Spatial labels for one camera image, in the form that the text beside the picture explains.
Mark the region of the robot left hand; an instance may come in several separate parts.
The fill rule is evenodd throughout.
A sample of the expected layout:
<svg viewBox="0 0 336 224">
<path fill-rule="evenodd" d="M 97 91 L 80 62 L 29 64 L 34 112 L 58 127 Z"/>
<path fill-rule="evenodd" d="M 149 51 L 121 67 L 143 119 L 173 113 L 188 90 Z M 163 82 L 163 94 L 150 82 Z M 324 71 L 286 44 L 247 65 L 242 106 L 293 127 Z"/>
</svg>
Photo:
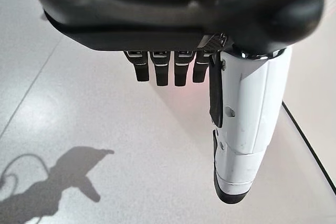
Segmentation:
<svg viewBox="0 0 336 224">
<path fill-rule="evenodd" d="M 291 46 L 319 25 L 326 0 L 39 0 L 62 34 L 97 51 L 122 51 L 137 80 L 186 84 L 209 77 L 219 199 L 247 195 L 272 139 Z"/>
</svg>

